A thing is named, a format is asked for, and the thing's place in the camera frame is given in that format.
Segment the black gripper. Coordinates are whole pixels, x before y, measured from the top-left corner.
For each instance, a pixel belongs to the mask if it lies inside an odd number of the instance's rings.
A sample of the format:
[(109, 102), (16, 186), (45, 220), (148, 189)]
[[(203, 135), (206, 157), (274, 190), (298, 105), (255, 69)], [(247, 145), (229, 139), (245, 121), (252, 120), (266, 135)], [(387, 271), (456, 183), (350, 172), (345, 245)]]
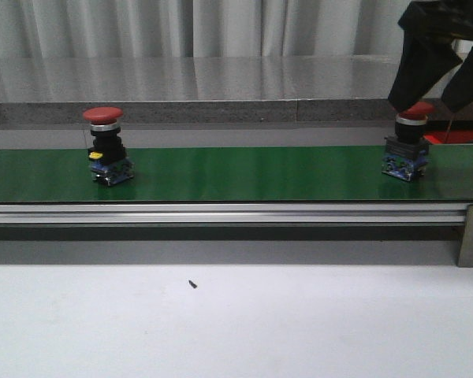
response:
[[(388, 99), (400, 113), (462, 62), (452, 43), (453, 39), (473, 41), (473, 1), (412, 1), (398, 24), (407, 33)], [(473, 46), (441, 100), (452, 113), (473, 102)]]

